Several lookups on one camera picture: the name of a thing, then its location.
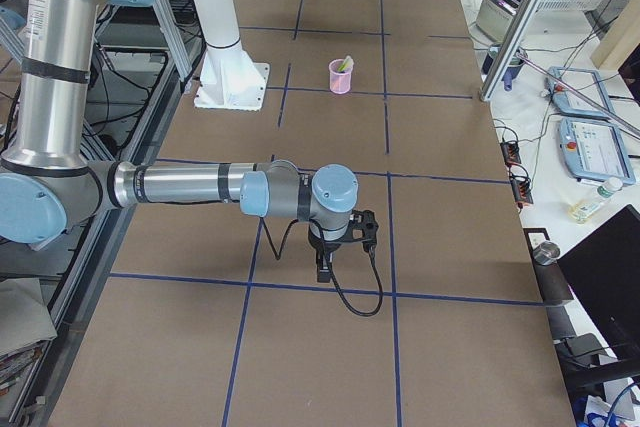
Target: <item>black rubber band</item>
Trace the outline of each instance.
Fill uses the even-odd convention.
[[[116,172],[121,163],[122,162],[114,162],[111,164],[109,172],[107,173],[107,194],[109,195],[111,203],[119,209],[122,208],[122,204],[120,204],[118,196],[116,195]]]
[[[81,177],[89,172],[89,167],[80,167],[78,169],[43,169],[42,167],[29,167],[27,165],[14,164],[13,162],[2,159],[0,165],[16,174],[28,175],[30,177],[49,177],[51,179],[62,179],[67,177]]]
[[[229,45],[225,45],[224,47],[218,47],[216,45],[211,45],[209,42],[207,42],[206,44],[211,47],[212,49],[230,49],[231,47],[233,47],[234,45],[238,45],[240,43],[240,37],[238,37],[238,40],[236,40],[233,44],[229,44]]]
[[[298,220],[308,222],[311,218],[311,176],[300,174],[298,186]]]
[[[218,166],[218,195],[220,200],[231,200],[229,192],[229,168],[231,164],[220,164]]]
[[[141,165],[136,168],[133,174],[133,193],[136,196],[136,200],[140,203],[150,203],[147,194],[144,191],[144,174],[149,168],[148,165]]]
[[[102,182],[100,182],[100,178],[98,177],[98,174],[96,174],[93,171],[93,169],[89,168],[89,175],[91,176],[93,181],[96,183],[96,187],[98,188],[98,203],[96,205],[96,208],[93,209],[93,212],[91,212],[91,215],[90,215],[90,217],[93,217],[95,213],[98,212],[98,209],[102,205],[102,199],[104,199],[104,194],[102,192]]]
[[[59,65],[25,57],[22,59],[22,73],[43,79],[64,80],[75,84],[88,84],[90,73],[84,70],[69,69]]]

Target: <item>electrical terminal block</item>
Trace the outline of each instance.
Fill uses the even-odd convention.
[[[521,209],[528,205],[533,205],[530,181],[521,180],[515,177],[511,177],[509,181],[511,183],[511,190],[513,191],[513,198],[516,201],[516,205]]]
[[[518,147],[517,141],[500,142],[500,150],[502,151],[502,157],[507,167],[521,164],[520,148]]]

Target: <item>plastic bottle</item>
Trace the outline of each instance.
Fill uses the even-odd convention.
[[[571,206],[569,215],[573,219],[584,224],[589,218],[609,202],[611,196],[622,189],[622,181],[617,177],[607,179],[591,195],[585,197],[577,204]]]

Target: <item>white mounting base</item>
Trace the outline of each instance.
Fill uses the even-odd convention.
[[[210,62],[207,62],[208,59],[205,60],[200,76],[202,85],[198,88],[194,100],[196,107],[235,110],[262,108],[269,78],[269,64],[251,62],[245,52],[242,54],[244,58],[240,70],[225,68],[224,63],[219,63],[218,68],[214,68]]]

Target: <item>monitor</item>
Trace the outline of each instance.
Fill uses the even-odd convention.
[[[640,214],[627,205],[562,256],[574,294],[620,360],[640,360]],[[634,369],[620,377],[638,376]]]

